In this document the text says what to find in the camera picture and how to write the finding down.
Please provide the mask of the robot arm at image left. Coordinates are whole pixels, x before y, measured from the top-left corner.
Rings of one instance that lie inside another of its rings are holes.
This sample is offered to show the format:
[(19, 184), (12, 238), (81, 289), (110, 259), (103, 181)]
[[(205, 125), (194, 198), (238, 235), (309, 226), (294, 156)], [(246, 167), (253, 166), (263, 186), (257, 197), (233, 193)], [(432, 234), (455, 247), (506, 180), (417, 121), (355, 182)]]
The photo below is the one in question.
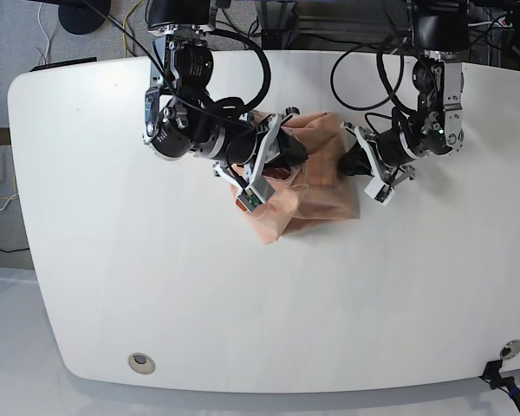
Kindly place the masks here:
[[(213, 161), (215, 176), (231, 184), (241, 206), (253, 212), (275, 193), (266, 173), (299, 166), (308, 152), (283, 130), (299, 114), (297, 108), (254, 119), (254, 109), (269, 92), (270, 64), (251, 39), (217, 28), (218, 10), (229, 5), (227, 1), (151, 3), (147, 29), (156, 39), (145, 96), (144, 140), (163, 159), (192, 154)], [(214, 59), (208, 35), (242, 42), (256, 54), (263, 78), (259, 92), (249, 102), (239, 97), (210, 97), (207, 85)]]

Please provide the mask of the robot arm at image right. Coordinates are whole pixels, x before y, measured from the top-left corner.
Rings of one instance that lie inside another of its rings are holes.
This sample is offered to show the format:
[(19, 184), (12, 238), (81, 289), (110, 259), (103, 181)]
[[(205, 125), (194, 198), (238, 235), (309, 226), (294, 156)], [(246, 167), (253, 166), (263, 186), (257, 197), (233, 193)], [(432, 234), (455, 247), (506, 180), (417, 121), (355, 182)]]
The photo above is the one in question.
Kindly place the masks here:
[[(342, 175), (368, 176), (365, 193), (387, 205), (395, 188), (415, 178), (413, 162), (429, 155), (443, 156), (464, 144), (461, 94), (464, 75), (459, 53), (469, 48), (467, 3), (465, 1), (410, 1), (407, 4), (411, 28), (400, 31), (395, 25), (377, 45), (376, 69), (392, 103), (391, 126), (383, 133), (349, 122), (341, 127), (355, 143), (340, 159)], [(411, 55), (413, 86), (417, 106), (410, 108), (398, 96), (399, 83), (388, 80), (384, 54), (397, 49), (400, 56)]]

